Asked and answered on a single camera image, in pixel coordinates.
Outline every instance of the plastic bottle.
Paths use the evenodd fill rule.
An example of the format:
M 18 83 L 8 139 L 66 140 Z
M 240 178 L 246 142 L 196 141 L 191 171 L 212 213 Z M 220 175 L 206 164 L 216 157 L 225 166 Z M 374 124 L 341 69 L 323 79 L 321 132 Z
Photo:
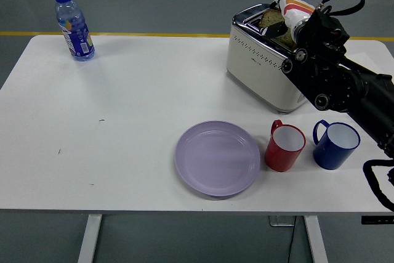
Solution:
M 90 60 L 94 56 L 94 46 L 82 10 L 73 0 L 56 1 L 57 21 L 71 55 L 77 61 Z

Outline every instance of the black cable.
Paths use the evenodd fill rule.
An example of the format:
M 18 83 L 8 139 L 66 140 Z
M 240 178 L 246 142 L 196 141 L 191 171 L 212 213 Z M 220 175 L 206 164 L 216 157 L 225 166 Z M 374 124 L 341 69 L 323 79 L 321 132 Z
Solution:
M 364 163 L 363 166 L 365 178 L 367 179 L 372 192 L 375 194 L 375 196 L 383 206 L 394 212 L 394 203 L 392 203 L 387 198 L 387 196 L 380 190 L 379 181 L 377 180 L 374 171 L 372 170 L 373 166 L 393 167 L 394 160 L 369 160 Z M 392 169 L 388 173 L 388 181 L 394 185 Z
M 290 263 L 291 246 L 293 245 L 293 241 L 294 241 L 294 232 L 296 230 L 296 222 L 297 222 L 297 216 L 294 217 L 293 233 L 291 235 L 291 241 L 290 241 L 290 247 L 289 247 L 289 255 L 287 257 L 287 263 Z

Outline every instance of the table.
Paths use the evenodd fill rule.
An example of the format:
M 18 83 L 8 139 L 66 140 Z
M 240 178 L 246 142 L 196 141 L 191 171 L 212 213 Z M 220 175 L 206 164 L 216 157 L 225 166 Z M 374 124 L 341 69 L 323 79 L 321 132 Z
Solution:
M 96 56 L 81 63 L 63 36 L 34 37 L 0 90 L 0 209 L 389 212 L 362 172 L 366 160 L 387 159 L 376 143 L 346 114 L 306 103 L 285 115 L 265 105 L 227 74 L 228 38 L 93 36 L 93 42 Z M 347 49 L 350 59 L 390 74 L 394 59 L 382 43 L 348 41 Z M 174 150 L 189 127 L 234 123 L 263 153 L 275 119 L 307 138 L 288 172 L 262 162 L 256 181 L 230 198 L 203 195 L 178 176 Z M 361 136 L 336 171 L 313 161 L 312 129 L 320 119 L 351 124 Z

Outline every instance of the bread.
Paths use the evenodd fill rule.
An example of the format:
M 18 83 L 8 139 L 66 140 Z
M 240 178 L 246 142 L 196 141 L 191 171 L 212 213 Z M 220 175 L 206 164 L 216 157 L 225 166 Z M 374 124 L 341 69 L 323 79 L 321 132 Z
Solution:
M 260 20 L 259 28 L 260 29 L 265 28 L 279 22 L 284 22 L 284 18 L 282 16 L 281 11 L 279 9 L 267 9 L 263 13 L 263 16 Z M 291 38 L 289 29 L 287 29 L 287 32 L 284 35 L 276 37 L 274 38 L 274 40 L 280 43 L 281 45 L 288 47 L 291 50 L 297 48 L 297 44 Z

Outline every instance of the mug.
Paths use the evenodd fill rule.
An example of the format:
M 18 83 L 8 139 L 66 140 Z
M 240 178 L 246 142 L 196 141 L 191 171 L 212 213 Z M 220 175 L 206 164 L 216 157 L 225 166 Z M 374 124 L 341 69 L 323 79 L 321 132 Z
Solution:
M 292 167 L 306 143 L 305 136 L 299 128 L 275 120 L 265 151 L 265 163 L 274 171 L 285 172 Z
M 326 127 L 323 136 L 318 140 L 318 128 Z M 313 128 L 313 141 L 316 148 L 313 158 L 323 169 L 337 169 L 360 144 L 360 135 L 346 123 L 331 123 L 321 120 Z

